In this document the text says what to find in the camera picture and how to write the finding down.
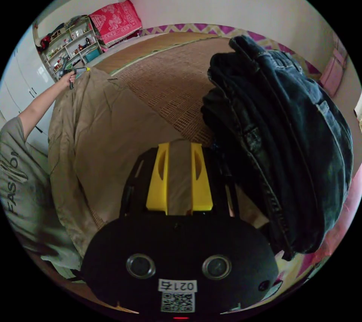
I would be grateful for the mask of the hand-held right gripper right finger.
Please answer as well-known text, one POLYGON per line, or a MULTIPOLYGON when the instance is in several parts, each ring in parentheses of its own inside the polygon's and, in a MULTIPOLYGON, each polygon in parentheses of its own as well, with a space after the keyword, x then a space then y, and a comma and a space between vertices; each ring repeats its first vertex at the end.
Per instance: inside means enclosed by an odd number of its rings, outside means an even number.
POLYGON ((209 179, 201 144, 191 143, 192 211, 211 211, 213 208, 209 179))

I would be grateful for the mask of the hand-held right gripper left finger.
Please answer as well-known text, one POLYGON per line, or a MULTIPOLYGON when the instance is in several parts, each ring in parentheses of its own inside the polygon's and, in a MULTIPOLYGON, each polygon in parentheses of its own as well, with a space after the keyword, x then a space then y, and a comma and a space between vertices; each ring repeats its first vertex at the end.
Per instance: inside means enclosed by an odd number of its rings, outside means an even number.
POLYGON ((168 175, 170 143, 158 145, 146 208, 152 212, 168 212, 168 175))

